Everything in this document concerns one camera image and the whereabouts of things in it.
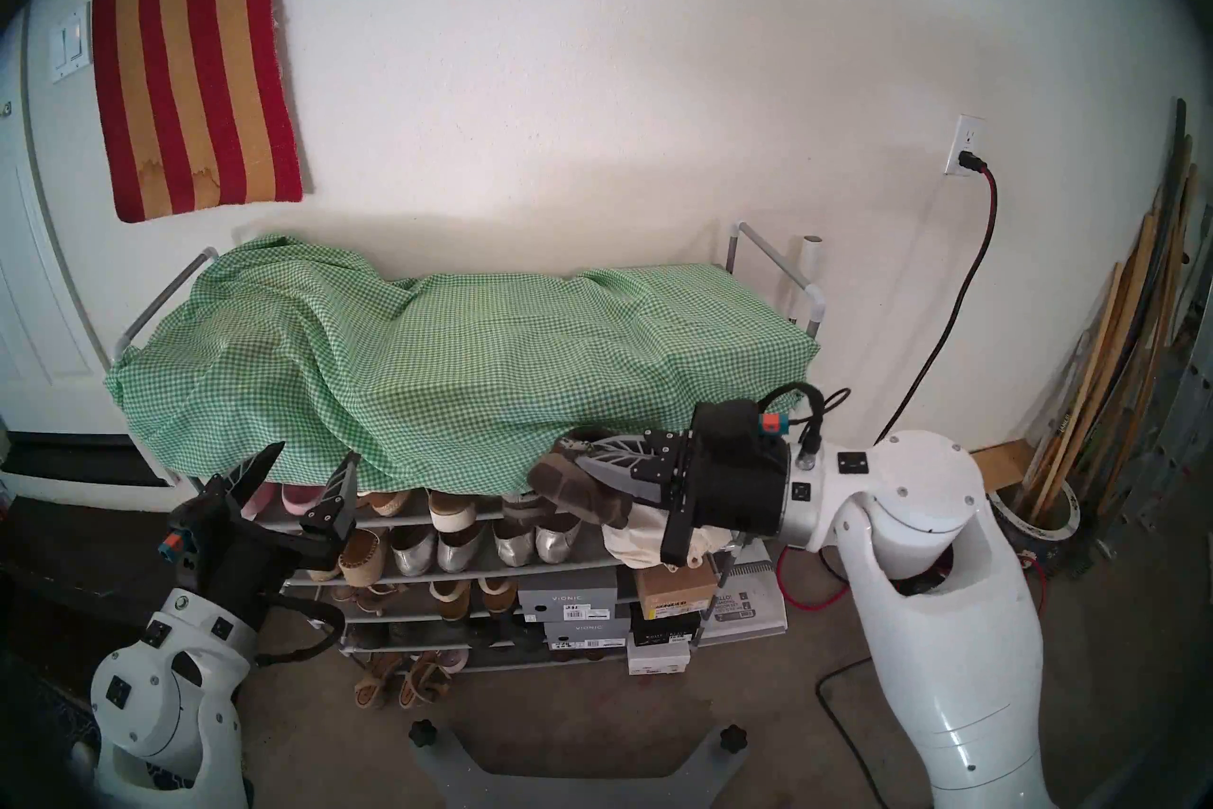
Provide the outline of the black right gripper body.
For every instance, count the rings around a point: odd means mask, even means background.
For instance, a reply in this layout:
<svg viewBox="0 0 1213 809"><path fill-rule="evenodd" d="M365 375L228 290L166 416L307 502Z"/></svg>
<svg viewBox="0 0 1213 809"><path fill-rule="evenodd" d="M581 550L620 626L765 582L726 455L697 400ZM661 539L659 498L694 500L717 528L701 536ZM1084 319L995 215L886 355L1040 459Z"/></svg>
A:
<svg viewBox="0 0 1213 809"><path fill-rule="evenodd" d="M769 405L702 401L689 429L661 432L662 457L673 460L662 495L662 564L687 564L697 526L764 539L779 534L791 457L786 415L767 412Z"/></svg>

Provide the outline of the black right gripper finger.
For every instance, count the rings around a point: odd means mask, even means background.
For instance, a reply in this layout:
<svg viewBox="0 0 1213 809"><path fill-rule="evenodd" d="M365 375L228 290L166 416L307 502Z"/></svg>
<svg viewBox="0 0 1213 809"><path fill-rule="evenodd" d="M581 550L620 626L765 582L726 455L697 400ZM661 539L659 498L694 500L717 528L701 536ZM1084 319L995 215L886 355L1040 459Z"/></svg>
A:
<svg viewBox="0 0 1213 809"><path fill-rule="evenodd" d="M576 466L608 488L674 488L687 475L690 432L647 429L608 435L576 457Z"/></svg>

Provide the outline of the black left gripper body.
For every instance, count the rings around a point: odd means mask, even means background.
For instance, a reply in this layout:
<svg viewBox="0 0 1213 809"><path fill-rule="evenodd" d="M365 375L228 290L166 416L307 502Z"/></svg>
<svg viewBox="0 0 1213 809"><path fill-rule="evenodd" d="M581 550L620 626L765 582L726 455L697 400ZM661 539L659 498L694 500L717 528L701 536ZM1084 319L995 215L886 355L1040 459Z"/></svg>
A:
<svg viewBox="0 0 1213 809"><path fill-rule="evenodd" d="M281 586L297 571L336 569L349 539L307 536L301 522L292 531L269 529L245 518L243 506L198 492L170 513L161 558L180 589L260 629Z"/></svg>

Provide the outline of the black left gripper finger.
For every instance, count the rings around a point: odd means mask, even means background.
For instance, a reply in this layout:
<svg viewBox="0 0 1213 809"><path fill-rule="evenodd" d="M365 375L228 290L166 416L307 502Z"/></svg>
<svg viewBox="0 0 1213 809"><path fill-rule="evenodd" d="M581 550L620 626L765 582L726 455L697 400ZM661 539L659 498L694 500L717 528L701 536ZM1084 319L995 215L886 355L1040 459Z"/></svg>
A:
<svg viewBox="0 0 1213 809"><path fill-rule="evenodd" d="M245 506L267 480L286 441L275 441L252 456L240 461L234 468L211 477L204 484L203 496L218 500L224 506Z"/></svg>
<svg viewBox="0 0 1213 809"><path fill-rule="evenodd" d="M348 451L332 472L321 498L301 515L301 531L317 539L349 539L355 528L360 454Z"/></svg>

